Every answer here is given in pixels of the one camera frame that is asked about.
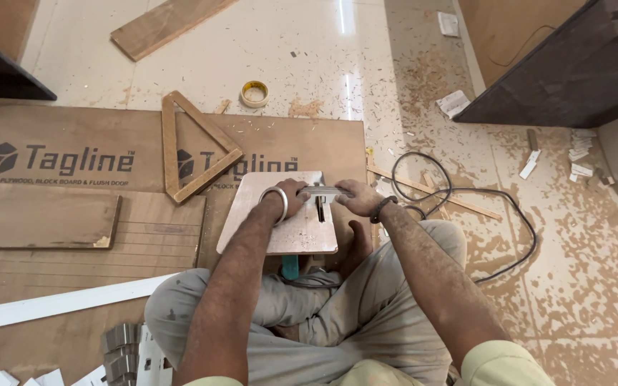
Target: man's hand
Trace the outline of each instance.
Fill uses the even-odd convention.
[[[290,218],[294,216],[299,208],[301,208],[304,203],[311,197],[311,193],[302,192],[297,194],[300,190],[309,186],[308,183],[304,181],[296,181],[294,179],[283,180],[276,184],[277,187],[283,189],[285,195],[288,197],[288,212],[285,215],[285,218]],[[276,220],[280,218],[283,214],[283,198],[280,197],[280,194],[277,192],[268,192],[262,203],[268,203],[276,215]]]
[[[353,179],[338,181],[335,186],[336,188],[347,189],[354,195],[354,198],[348,198],[344,194],[339,194],[335,197],[335,201],[346,206],[350,212],[357,216],[371,216],[371,212],[385,199],[375,189]]]

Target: masking tape roll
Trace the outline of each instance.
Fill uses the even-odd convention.
[[[264,99],[260,101],[253,101],[245,98],[245,92],[249,89],[259,89],[264,93]],[[252,80],[251,82],[245,83],[242,86],[242,91],[240,92],[240,98],[242,98],[242,102],[245,103],[248,107],[252,109],[258,109],[260,107],[266,106],[269,103],[269,88],[266,87],[265,84],[261,83],[258,80]]]

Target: tagline logo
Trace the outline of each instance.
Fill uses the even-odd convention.
[[[194,170],[192,155],[183,149],[178,150],[178,179],[191,176]]]
[[[0,144],[0,174],[13,169],[16,165],[16,159],[18,158],[17,151],[18,149],[8,142]]]

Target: bracelet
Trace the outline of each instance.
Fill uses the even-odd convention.
[[[283,198],[283,215],[280,216],[280,219],[278,220],[278,222],[274,224],[275,226],[275,225],[282,223],[283,220],[285,220],[285,215],[288,214],[288,197],[285,195],[285,192],[283,192],[283,189],[277,186],[271,186],[269,189],[264,190],[264,192],[262,193],[262,196],[259,197],[259,203],[262,202],[262,200],[264,199],[264,196],[266,196],[266,193],[271,192],[271,191],[278,192],[280,194],[280,197]]]
[[[371,224],[378,224],[381,222],[381,219],[378,218],[378,215],[381,214],[381,210],[383,209],[384,206],[386,206],[389,202],[393,202],[395,204],[398,203],[398,199],[395,196],[390,196],[390,197],[386,197],[383,199],[383,201],[381,201],[380,204],[378,204],[378,206],[373,209],[373,211],[371,212]]]

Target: white tile floor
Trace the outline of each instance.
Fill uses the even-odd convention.
[[[203,111],[231,99],[230,114],[287,116],[296,98],[317,100],[322,118],[364,121],[382,168],[420,150],[440,160],[455,185],[511,192],[541,244],[525,266],[482,288],[558,385],[618,385],[618,198],[567,180],[568,130],[538,128],[543,153],[522,180],[526,128],[456,124],[442,115],[436,99],[458,89],[473,96],[461,40],[437,26],[437,10],[455,13],[451,0],[240,0],[133,63],[109,34],[159,3],[40,0],[22,66],[62,106],[159,110],[161,97],[178,89]],[[270,87],[263,109],[237,101],[253,79]],[[424,169],[441,180],[421,161],[398,173],[423,181]],[[392,192],[384,180],[378,188]],[[505,201],[459,196],[504,217],[447,205],[467,234],[472,277],[527,250],[528,234]]]

